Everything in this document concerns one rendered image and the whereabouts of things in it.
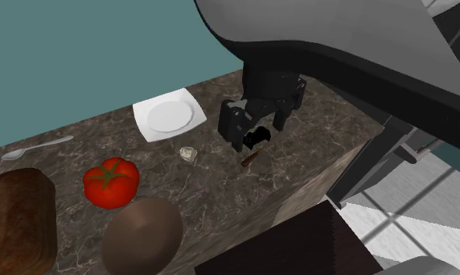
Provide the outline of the dark grey furniture frame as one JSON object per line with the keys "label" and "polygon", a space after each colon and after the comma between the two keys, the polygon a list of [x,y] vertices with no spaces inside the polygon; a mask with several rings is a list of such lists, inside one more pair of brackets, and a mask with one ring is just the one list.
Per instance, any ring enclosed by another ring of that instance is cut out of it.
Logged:
{"label": "dark grey furniture frame", "polygon": [[383,122],[384,129],[367,141],[326,193],[342,209],[344,201],[378,184],[402,163],[416,164],[443,141],[396,117]]}

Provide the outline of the red tomato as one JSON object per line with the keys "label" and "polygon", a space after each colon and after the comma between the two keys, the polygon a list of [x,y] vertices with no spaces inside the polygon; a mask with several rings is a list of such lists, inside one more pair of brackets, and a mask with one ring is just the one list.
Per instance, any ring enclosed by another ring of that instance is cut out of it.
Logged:
{"label": "red tomato", "polygon": [[121,157],[106,159],[90,168],[83,176],[84,195],[93,205],[103,209],[118,209],[134,198],[140,174],[131,161]]}

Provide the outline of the silver spoon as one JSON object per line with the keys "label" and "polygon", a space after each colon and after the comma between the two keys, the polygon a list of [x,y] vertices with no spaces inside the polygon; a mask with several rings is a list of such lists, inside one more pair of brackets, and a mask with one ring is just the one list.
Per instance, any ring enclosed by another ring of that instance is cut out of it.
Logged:
{"label": "silver spoon", "polygon": [[45,146],[49,146],[49,145],[56,145],[56,144],[59,144],[59,143],[70,141],[72,139],[73,139],[73,136],[70,135],[70,136],[66,136],[66,137],[56,139],[54,141],[48,141],[48,142],[45,142],[45,143],[42,143],[42,144],[39,144],[39,145],[30,146],[28,148],[19,148],[17,150],[14,150],[12,152],[8,152],[8,153],[4,154],[1,157],[1,160],[4,160],[4,161],[15,160],[15,159],[20,158],[26,151],[29,151],[31,149],[41,148],[41,147],[45,147]]}

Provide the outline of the small pale crumpled lump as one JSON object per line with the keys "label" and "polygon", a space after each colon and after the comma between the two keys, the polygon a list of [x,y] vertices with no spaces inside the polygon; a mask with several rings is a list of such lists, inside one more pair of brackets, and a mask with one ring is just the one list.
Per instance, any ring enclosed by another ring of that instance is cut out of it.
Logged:
{"label": "small pale crumpled lump", "polygon": [[180,157],[185,161],[193,162],[198,154],[198,151],[192,147],[182,147],[180,149]]}

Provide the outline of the white square plate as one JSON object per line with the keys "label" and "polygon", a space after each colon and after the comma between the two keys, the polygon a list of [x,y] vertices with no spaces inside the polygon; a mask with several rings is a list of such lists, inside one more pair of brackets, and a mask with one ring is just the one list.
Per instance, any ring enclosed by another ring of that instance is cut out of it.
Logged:
{"label": "white square plate", "polygon": [[207,120],[198,101],[186,88],[137,102],[132,108],[137,127],[147,142],[175,137]]}

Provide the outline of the brown egg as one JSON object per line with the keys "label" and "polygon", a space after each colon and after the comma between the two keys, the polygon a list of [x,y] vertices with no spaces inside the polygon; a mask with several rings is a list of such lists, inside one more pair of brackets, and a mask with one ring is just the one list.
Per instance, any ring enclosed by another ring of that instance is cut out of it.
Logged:
{"label": "brown egg", "polygon": [[121,210],[102,238],[109,275],[157,275],[172,261],[184,235],[178,208],[162,198],[144,198]]}

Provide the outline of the brown bread loaf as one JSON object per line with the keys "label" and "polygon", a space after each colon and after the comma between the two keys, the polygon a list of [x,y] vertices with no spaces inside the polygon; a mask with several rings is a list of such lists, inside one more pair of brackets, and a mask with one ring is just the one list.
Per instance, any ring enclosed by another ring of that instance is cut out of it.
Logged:
{"label": "brown bread loaf", "polygon": [[55,185],[35,168],[0,174],[0,275],[43,275],[57,252]]}

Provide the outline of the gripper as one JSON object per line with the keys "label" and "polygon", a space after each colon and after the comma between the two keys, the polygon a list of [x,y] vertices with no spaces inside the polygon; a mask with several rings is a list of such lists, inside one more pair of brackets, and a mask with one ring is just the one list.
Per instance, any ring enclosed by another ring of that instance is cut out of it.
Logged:
{"label": "gripper", "polygon": [[273,127],[282,131],[292,111],[300,109],[306,89],[306,81],[298,73],[268,70],[248,62],[244,63],[242,85],[242,100],[224,100],[218,123],[218,132],[236,152],[242,151],[244,136],[263,117],[275,113]]}

